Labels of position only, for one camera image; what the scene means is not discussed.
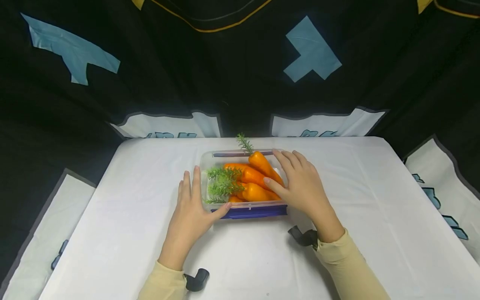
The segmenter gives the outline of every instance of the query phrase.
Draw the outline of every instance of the wrist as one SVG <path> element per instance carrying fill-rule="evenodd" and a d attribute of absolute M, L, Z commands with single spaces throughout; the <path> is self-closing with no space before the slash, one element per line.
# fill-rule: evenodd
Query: wrist
<path fill-rule="evenodd" d="M 182 271 L 183 263 L 190 252 L 190 248 L 191 246 L 170 240 L 167 237 L 163 243 L 158 262 L 169 269 Z"/>
<path fill-rule="evenodd" d="M 337 241 L 345 234 L 345 229 L 330 204 L 313 210 L 310 218 L 317 228 L 318 239 L 322 242 Z"/>

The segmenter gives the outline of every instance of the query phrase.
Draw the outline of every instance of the yellow trim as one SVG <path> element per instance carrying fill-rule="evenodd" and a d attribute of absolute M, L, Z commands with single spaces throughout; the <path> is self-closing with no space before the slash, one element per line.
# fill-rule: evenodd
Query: yellow trim
<path fill-rule="evenodd" d="M 427 8 L 427 6 L 430 4 L 432 0 L 417 0 L 417 5 L 419 7 L 419 14 Z"/>
<path fill-rule="evenodd" d="M 471 19 L 480 18 L 480 16 L 475 16 L 473 14 L 467 14 L 467 13 L 462 13 L 462 12 L 456 12 L 456 11 L 450 10 L 448 8 L 445 8 L 443 6 L 440 6 L 440 4 L 438 4 L 437 0 L 433 0 L 433 2 L 435 3 L 435 6 L 441 11 L 448 12 L 448 13 L 451 13 L 451 14 L 454 14 L 454 15 L 457 15 L 457 16 L 460 16 L 460 17 L 471 18 Z"/>
<path fill-rule="evenodd" d="M 142 6 L 143 6 L 145 0 L 132 0 L 132 2 L 135 4 L 135 6 L 136 6 L 139 10 L 142 10 Z"/>
<path fill-rule="evenodd" d="M 160 6 L 161 8 L 163 8 L 164 10 L 166 10 L 167 12 L 173 14 L 174 16 L 182 19 L 185 23 L 187 23 L 191 28 L 195 29 L 196 31 L 198 32 L 205 32 L 205 33 L 211 33 L 211 32 L 218 32 L 218 31 L 222 31 L 222 30 L 225 30 L 225 29 L 229 29 L 229 28 L 232 28 L 232 27 L 235 27 L 237 25 L 240 25 L 242 24 L 243 22 L 245 22 L 245 20 L 247 20 L 248 18 L 250 18 L 254 13 L 256 13 L 257 11 L 259 11 L 260 9 L 262 9 L 265 5 L 267 5 L 270 1 L 272 0 L 267 0 L 265 1 L 265 3 L 263 3 L 262 5 L 260 5 L 256 10 L 254 10 L 253 12 L 249 13 L 245 18 L 243 18 L 242 20 L 236 22 L 236 23 L 233 23 L 233 24 L 230 24 L 230 25 L 227 25 L 225 27 L 221 27 L 221 28 L 217 28 L 217 29 L 208 29 L 208 30 L 204 30 L 204 29 L 198 29 L 198 28 L 195 28 L 192 24 L 190 24 L 187 20 L 185 20 L 184 18 L 182 18 L 180 15 L 172 12 L 171 10 L 169 10 L 168 8 L 166 8 L 165 6 L 163 6 L 162 4 L 158 3 L 156 0 L 152 0 L 153 3 L 155 3 L 156 5 Z"/>

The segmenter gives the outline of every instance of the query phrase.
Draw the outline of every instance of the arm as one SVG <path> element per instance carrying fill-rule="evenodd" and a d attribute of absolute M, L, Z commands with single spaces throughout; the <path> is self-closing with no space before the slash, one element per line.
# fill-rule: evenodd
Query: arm
<path fill-rule="evenodd" d="M 232 203 L 226 203 L 213 213 L 202 207 L 200 168 L 195 166 L 190 189 L 190 174 L 185 171 L 179 183 L 177 206 L 168 225 L 167 237 L 160 257 L 147 278 L 138 300 L 182 300 L 187 284 L 183 263 L 195 242 L 227 214 Z"/>
<path fill-rule="evenodd" d="M 317 257 L 332 276 L 340 298 L 390 299 L 338 220 L 313 164 L 296 151 L 274 151 L 274 155 L 287 174 L 288 188 L 270 179 L 265 179 L 265 183 L 312 220 L 318 233 Z"/>

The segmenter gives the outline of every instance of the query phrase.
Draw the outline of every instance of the white fabric panel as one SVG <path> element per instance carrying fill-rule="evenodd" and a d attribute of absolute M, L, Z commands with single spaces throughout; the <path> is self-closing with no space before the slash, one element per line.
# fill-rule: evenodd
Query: white fabric panel
<path fill-rule="evenodd" d="M 300 120 L 274 116 L 272 135 L 286 136 L 364 136 L 385 111 L 368 112 L 356 108 L 349 115 L 313 115 Z"/>
<path fill-rule="evenodd" d="M 468 240 L 461 241 L 480 264 L 480 199 L 457 177 L 448 155 L 432 138 L 407 158 L 406 166 L 423 181 L 421 187 L 435 189 L 439 212 L 453 217 L 465 231 Z"/>
<path fill-rule="evenodd" d="M 339 218 L 392 299 L 479 299 L 480 267 L 392 148 L 376 137 L 252 139 L 299 150 L 318 168 Z M 114 155 L 41 300 L 133 300 L 165 238 L 183 171 L 235 139 L 137 139 Z M 210 272 L 189 299 L 335 299 L 311 248 L 287 230 L 299 212 L 222 220 L 194 246 L 187 274 Z"/>
<path fill-rule="evenodd" d="M 130 138 L 220 137 L 217 117 L 201 112 L 193 112 L 191 118 L 137 114 L 121 126 L 111 125 Z"/>
<path fill-rule="evenodd" d="M 36 300 L 52 271 L 50 265 L 69 239 L 95 188 L 66 175 L 26 247 L 3 300 Z"/>

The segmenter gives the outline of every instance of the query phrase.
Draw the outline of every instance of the blue container lid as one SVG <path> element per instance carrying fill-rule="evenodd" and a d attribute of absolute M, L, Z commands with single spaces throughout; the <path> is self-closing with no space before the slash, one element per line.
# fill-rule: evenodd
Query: blue container lid
<path fill-rule="evenodd" d="M 287 205 L 231 208 L 222 219 L 249 219 L 266 216 L 286 216 Z"/>

